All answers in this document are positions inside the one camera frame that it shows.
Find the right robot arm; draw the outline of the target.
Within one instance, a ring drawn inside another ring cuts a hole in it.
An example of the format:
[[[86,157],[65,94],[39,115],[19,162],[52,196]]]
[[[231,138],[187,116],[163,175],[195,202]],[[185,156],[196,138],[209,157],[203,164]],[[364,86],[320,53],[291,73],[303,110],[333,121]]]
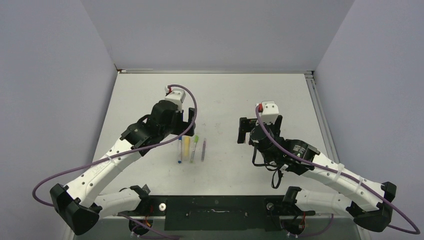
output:
[[[266,125],[263,131],[257,119],[241,117],[237,143],[253,147],[252,164],[265,167],[277,176],[271,187],[277,189],[284,172],[313,179],[335,190],[323,193],[306,190],[299,186],[288,187],[281,205],[277,209],[288,215],[330,213],[350,218],[358,226],[372,232],[382,232],[392,220],[393,208],[390,203],[396,196],[393,183],[366,180],[347,170],[341,163],[335,163],[316,147],[299,139],[285,139],[280,136],[283,117]]]

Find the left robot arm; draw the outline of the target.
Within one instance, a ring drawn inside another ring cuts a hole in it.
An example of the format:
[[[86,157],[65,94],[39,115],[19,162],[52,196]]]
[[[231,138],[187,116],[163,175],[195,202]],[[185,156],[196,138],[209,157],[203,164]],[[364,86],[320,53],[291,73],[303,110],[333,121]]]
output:
[[[79,236],[111,215],[148,211],[149,191],[138,185],[110,194],[104,188],[149,150],[171,143],[182,136],[193,136],[198,107],[189,108],[188,121],[183,120],[181,100],[160,100],[149,114],[130,124],[103,157],[85,166],[85,172],[74,180],[57,183],[50,191],[52,206],[72,232]]]

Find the purple pen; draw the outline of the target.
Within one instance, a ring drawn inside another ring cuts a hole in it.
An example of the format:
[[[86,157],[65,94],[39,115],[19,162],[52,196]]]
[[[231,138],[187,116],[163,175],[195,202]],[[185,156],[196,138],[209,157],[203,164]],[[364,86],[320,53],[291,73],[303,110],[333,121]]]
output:
[[[207,139],[204,138],[202,142],[201,162],[205,161],[206,147],[207,147]]]

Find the yellow highlighter pen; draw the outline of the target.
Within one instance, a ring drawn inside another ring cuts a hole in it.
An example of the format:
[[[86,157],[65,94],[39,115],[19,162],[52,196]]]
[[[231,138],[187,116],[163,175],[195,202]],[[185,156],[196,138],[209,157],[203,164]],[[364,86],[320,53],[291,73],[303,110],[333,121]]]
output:
[[[187,161],[189,159],[190,144],[191,144],[191,138],[189,136],[184,136],[183,146],[182,146],[182,155],[183,155],[184,161]]]

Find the green pen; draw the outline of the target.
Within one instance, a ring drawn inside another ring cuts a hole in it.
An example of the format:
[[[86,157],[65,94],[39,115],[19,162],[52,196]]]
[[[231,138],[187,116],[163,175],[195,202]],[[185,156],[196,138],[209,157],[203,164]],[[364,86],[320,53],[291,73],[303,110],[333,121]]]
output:
[[[192,142],[192,148],[191,148],[191,155],[190,155],[190,160],[189,162],[192,164],[194,162],[194,157],[195,157],[195,152],[196,152],[196,147],[199,141],[199,136],[198,135],[194,135],[193,136],[193,142]]]

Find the blue marker pen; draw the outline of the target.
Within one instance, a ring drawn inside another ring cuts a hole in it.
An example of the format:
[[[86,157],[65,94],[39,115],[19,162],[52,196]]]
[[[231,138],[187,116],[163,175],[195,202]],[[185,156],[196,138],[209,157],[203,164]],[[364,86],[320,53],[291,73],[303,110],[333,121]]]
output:
[[[182,144],[182,137],[180,136],[178,138],[178,145],[177,145],[177,153],[178,153],[178,159],[177,163],[181,164],[183,161],[183,144]]]

